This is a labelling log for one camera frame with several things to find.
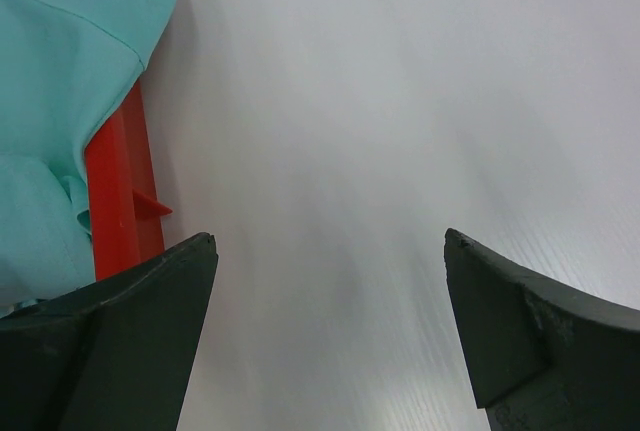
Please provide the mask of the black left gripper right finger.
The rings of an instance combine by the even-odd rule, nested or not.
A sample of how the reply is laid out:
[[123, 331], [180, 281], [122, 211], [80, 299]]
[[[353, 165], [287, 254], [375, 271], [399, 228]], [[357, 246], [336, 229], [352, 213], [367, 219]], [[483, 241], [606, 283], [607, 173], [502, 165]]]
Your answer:
[[444, 261], [478, 408], [493, 430], [636, 430], [639, 313], [448, 229]]

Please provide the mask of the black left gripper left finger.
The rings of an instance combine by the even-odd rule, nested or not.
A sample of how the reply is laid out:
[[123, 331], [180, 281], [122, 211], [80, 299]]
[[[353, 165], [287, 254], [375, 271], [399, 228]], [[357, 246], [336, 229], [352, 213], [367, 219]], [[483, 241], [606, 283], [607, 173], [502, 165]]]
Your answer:
[[217, 264], [199, 233], [2, 318], [2, 429], [176, 429]]

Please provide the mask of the teal t-shirt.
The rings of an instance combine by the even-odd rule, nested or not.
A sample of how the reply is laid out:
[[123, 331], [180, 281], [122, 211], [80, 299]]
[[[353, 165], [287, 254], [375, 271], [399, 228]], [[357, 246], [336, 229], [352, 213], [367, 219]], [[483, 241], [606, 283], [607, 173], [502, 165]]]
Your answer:
[[95, 279], [84, 153], [176, 0], [1, 0], [1, 311]]

